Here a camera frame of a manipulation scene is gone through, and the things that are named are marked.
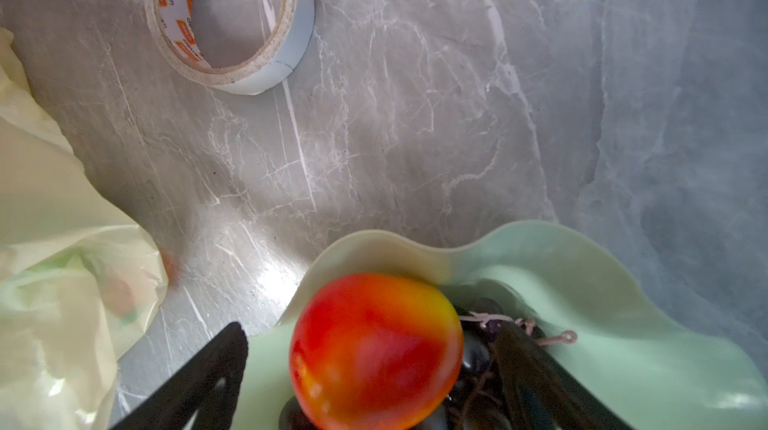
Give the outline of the cream plastic bag orange print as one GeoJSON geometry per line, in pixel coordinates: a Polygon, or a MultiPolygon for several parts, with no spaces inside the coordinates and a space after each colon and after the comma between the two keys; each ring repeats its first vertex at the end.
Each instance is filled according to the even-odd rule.
{"type": "Polygon", "coordinates": [[[1,425],[104,429],[119,359],[168,276],[134,220],[88,181],[1,34],[1,425]]]}

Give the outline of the red apple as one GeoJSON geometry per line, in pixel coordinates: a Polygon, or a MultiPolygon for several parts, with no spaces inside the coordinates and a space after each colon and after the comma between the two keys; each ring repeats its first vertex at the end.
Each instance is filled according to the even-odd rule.
{"type": "Polygon", "coordinates": [[[289,373],[320,429],[409,429],[449,394],[463,348],[459,316],[436,287],[353,274],[324,286],[301,312],[289,373]]]}

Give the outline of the dark purple grape bunch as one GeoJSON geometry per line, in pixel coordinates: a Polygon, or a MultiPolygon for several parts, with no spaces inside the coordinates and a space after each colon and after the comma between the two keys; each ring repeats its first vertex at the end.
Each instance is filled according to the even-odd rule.
{"type": "MultiPolygon", "coordinates": [[[[456,383],[439,406],[419,424],[409,429],[447,429],[452,420],[450,412],[465,406],[471,392],[479,388],[482,378],[492,368],[492,356],[488,342],[481,338],[475,327],[473,315],[456,311],[463,330],[464,348],[462,367],[456,383]]],[[[304,414],[296,395],[283,407],[278,419],[281,429],[320,429],[304,414]]]]}

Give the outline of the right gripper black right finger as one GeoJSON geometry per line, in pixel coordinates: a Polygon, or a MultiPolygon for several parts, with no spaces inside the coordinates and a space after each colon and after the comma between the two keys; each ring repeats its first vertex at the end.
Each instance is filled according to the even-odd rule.
{"type": "Polygon", "coordinates": [[[504,323],[493,352],[512,428],[630,427],[517,325],[504,323]]]}

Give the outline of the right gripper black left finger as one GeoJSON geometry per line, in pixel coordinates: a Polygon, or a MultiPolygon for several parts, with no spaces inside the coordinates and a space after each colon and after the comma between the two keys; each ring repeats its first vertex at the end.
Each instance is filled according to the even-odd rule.
{"type": "Polygon", "coordinates": [[[248,357],[242,326],[232,322],[116,429],[229,429],[248,357]]]}

